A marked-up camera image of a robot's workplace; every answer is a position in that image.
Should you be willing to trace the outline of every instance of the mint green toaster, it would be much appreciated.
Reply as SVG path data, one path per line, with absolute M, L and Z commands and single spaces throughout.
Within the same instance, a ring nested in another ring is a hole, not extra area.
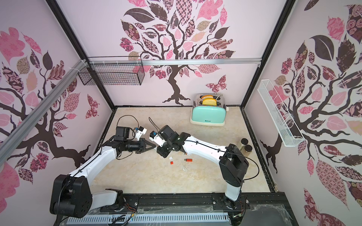
M 202 96 L 212 95 L 216 105 L 202 104 Z M 200 93 L 194 99 L 190 123 L 197 125 L 223 126 L 225 125 L 226 112 L 229 108 L 225 105 L 224 98 L 216 94 Z

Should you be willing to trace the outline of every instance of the marble floor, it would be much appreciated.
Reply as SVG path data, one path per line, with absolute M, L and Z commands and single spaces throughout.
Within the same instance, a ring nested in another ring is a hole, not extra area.
M 128 107 L 118 108 L 107 132 L 106 139 L 115 134 L 118 119 L 123 115 L 133 115 L 139 125 L 147 129 L 143 138 L 149 140 L 149 134 L 155 128 L 148 117 L 162 128 L 169 125 L 178 134 L 186 132 L 194 137 L 216 145 L 237 144 L 241 138 L 247 138 L 253 145 L 239 107 L 230 107 L 226 114 L 226 123 L 222 127 L 206 127 L 189 122 L 191 107 Z M 137 122 L 130 116 L 121 118 L 119 126 L 134 128 Z M 243 154 L 259 164 L 259 175 L 245 181 L 242 192 L 270 192 L 254 151 Z M 245 178 L 257 173 L 257 166 L 249 160 Z M 171 152 L 167 158 L 161 157 L 152 149 L 142 154 L 132 154 L 122 160 L 110 162 L 95 178 L 91 191 L 99 192 L 106 188 L 121 189 L 124 193 L 209 193 L 225 192 L 220 167 L 198 155 L 185 155 L 183 152 Z

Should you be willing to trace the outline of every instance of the butterfly decal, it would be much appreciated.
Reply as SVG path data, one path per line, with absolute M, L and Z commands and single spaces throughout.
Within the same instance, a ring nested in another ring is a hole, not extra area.
M 219 82 L 217 84 L 215 83 L 208 83 L 206 84 L 207 87 L 209 87 L 210 89 L 212 89 L 213 92 L 218 92 L 219 89 L 227 89 L 226 88 L 226 75 L 224 75 L 223 77 L 221 77 L 219 79 Z
M 87 114 L 85 115 L 85 118 L 90 118 L 90 117 L 96 117 L 97 116 L 97 110 L 96 108 L 98 108 L 99 103 L 97 103 L 96 101 L 93 100 L 93 98 L 88 95 L 88 103 L 90 105 L 90 109 L 87 111 Z

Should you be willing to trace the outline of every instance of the wire basket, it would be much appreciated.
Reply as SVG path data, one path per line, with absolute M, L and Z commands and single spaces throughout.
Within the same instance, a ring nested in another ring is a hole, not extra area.
M 274 91 L 277 95 L 272 98 L 269 94 L 269 91 Z M 258 92 L 263 99 L 266 108 L 268 109 L 271 118 L 280 134 L 280 137 L 286 147 L 295 147 L 302 141 L 304 141 L 304 136 L 300 132 L 300 129 L 298 128 L 297 124 L 295 123 L 292 114 L 289 112 L 288 107 L 285 105 L 285 103 L 282 101 L 282 99 L 279 96 L 279 93 L 276 91 L 275 87 L 273 86 L 272 82 L 269 79 L 261 80 L 260 85 L 258 87 Z M 280 102 L 280 104 L 284 105 L 284 110 L 286 111 L 286 114 L 281 114 L 278 106 L 275 104 L 275 100 L 278 100 L 277 102 Z M 297 134 L 293 134 L 290 131 L 290 128 L 288 125 L 295 125 L 298 129 Z
M 124 62 L 93 61 L 78 75 L 84 85 L 96 85 L 93 76 L 98 76 L 103 85 L 141 85 L 144 78 L 142 61 Z

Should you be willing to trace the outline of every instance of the power cord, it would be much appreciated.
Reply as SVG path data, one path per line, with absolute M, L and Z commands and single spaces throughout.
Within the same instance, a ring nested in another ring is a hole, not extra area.
M 196 141 L 192 141 L 192 140 L 185 140 L 185 141 L 193 142 L 193 143 L 196 143 L 196 144 L 201 144 L 201 145 L 204 145 L 204 146 L 209 147 L 209 148 L 211 148 L 211 149 L 214 149 L 214 150 L 216 150 L 216 151 L 218 151 L 218 152 L 226 152 L 226 151 L 221 151 L 221 150 L 219 150 L 219 149 L 216 149 L 216 148 L 207 146 L 206 144 L 203 144 L 203 143 L 200 143 L 200 142 L 196 142 Z M 251 178 L 244 179 L 244 181 L 245 181 L 245 180 L 251 180 L 251 179 L 253 179 L 253 178 L 255 178 L 255 177 L 257 177 L 257 176 L 259 175 L 260 169 L 259 169 L 258 164 L 257 164 L 254 160 L 252 160 L 251 158 L 245 157 L 245 156 L 243 156 L 243 155 L 239 155 L 239 154 L 235 154 L 235 153 L 231 153 L 231 152 L 227 152 L 227 153 L 233 154 L 233 155 L 238 155 L 238 156 L 241 156 L 241 157 L 250 159 L 250 160 L 253 161 L 253 162 L 255 163 L 255 165 L 258 167 L 258 173 L 257 173 L 255 176 L 251 177 Z

